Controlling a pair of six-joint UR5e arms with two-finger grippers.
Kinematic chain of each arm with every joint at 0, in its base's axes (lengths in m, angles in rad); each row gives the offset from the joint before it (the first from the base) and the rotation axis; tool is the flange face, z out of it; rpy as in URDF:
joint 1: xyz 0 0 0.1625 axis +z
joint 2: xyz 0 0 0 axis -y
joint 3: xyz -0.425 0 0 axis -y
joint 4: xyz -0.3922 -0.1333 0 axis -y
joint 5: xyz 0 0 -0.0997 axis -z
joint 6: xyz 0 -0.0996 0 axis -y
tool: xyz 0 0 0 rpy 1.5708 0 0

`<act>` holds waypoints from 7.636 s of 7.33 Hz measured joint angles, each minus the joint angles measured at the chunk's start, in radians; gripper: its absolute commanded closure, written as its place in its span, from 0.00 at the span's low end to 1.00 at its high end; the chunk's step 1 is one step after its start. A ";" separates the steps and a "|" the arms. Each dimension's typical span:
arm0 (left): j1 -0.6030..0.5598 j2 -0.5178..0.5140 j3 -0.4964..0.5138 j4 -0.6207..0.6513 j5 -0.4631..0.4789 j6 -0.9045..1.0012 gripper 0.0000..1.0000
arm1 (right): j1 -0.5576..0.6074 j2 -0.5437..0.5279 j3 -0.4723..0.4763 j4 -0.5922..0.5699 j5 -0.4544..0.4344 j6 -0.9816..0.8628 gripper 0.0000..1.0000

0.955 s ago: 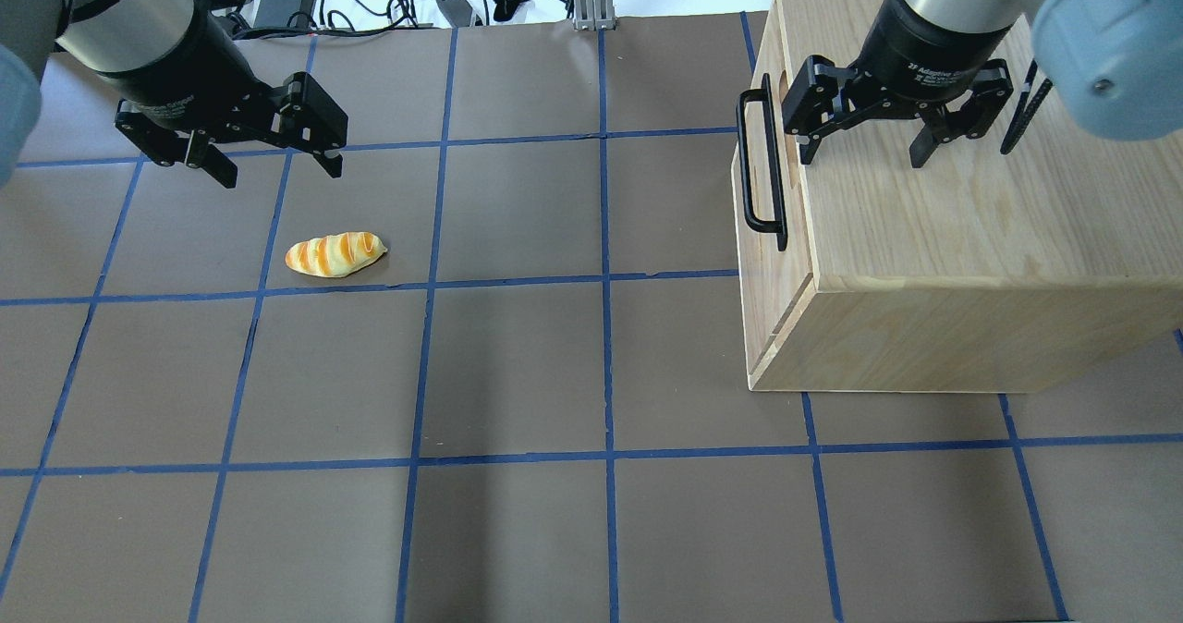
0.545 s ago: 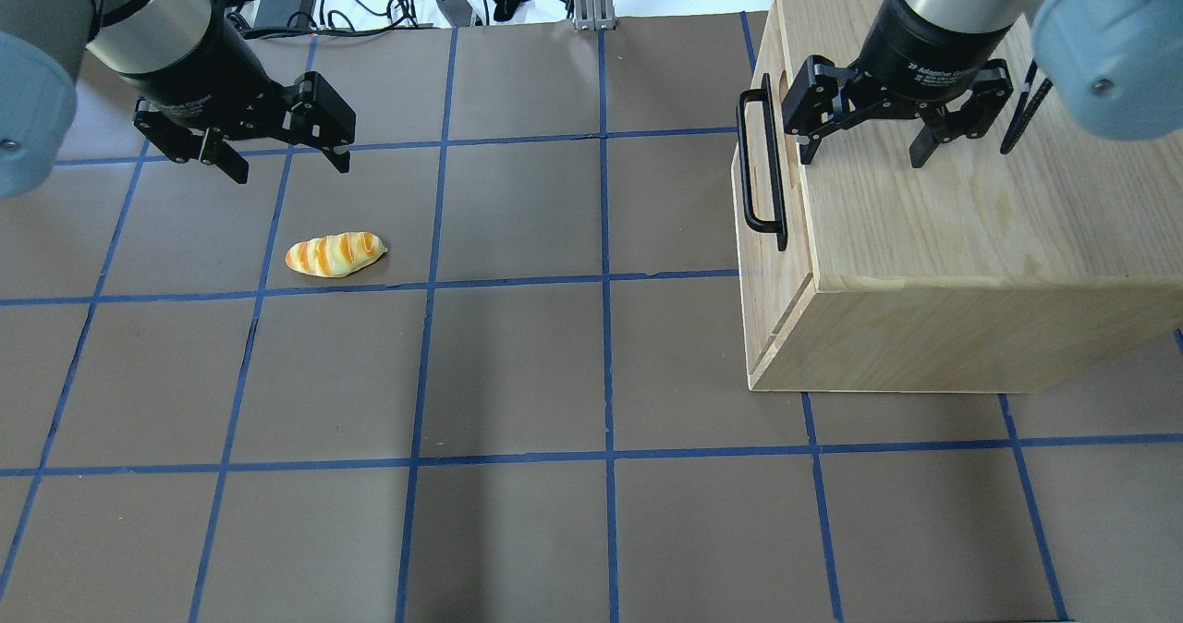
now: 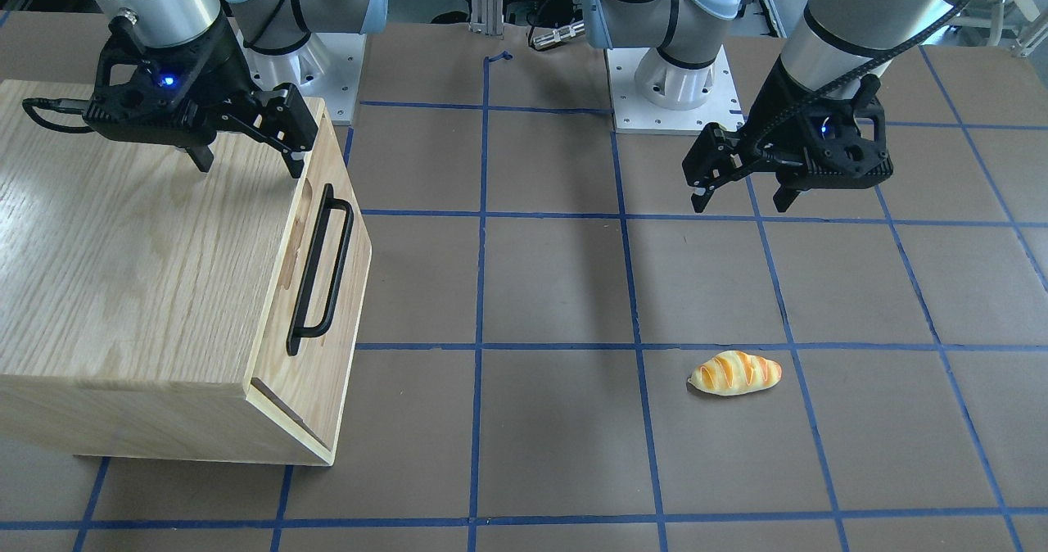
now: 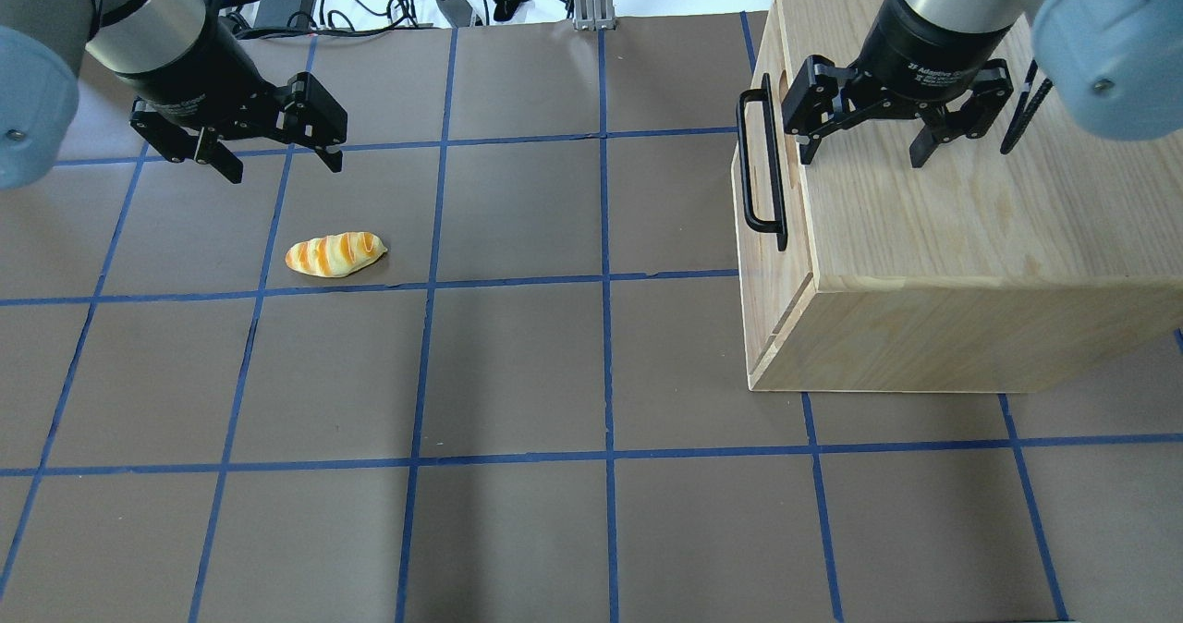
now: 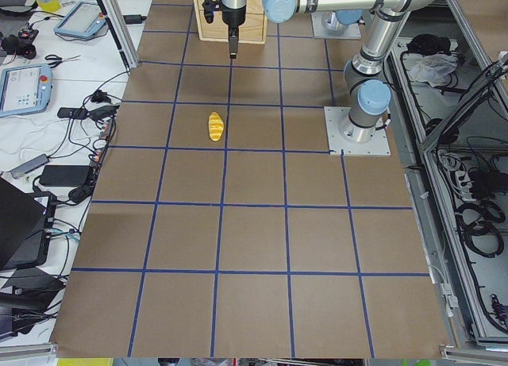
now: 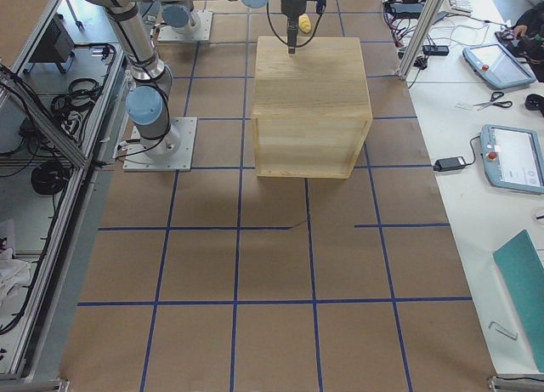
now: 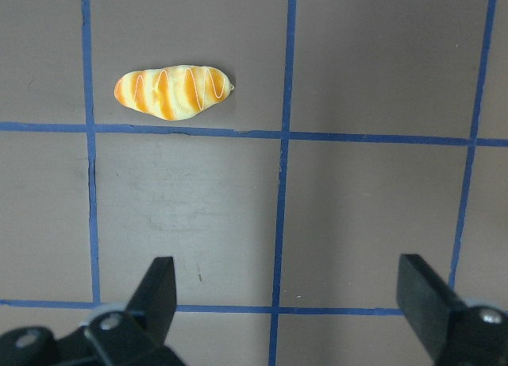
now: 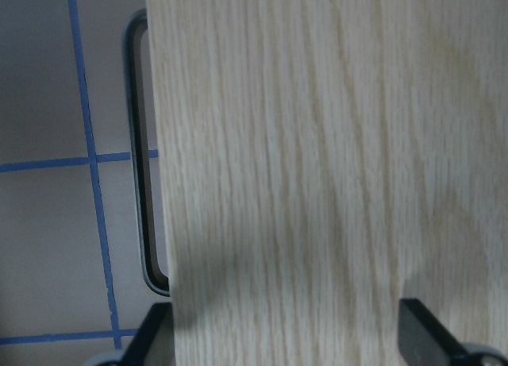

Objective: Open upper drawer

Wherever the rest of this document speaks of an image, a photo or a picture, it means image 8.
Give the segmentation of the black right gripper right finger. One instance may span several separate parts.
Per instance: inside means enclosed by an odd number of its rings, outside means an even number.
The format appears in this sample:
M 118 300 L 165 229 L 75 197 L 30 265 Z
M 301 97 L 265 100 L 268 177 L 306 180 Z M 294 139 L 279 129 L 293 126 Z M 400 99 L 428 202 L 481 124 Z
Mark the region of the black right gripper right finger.
M 399 300 L 398 350 L 412 366 L 476 365 L 476 358 L 418 299 Z

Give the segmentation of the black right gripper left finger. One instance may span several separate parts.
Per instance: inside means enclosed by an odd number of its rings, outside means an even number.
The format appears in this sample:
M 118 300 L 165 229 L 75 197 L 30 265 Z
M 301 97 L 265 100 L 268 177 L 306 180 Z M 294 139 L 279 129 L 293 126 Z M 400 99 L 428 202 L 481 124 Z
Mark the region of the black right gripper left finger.
M 175 364 L 175 329 L 170 302 L 152 305 L 119 364 L 161 366 Z

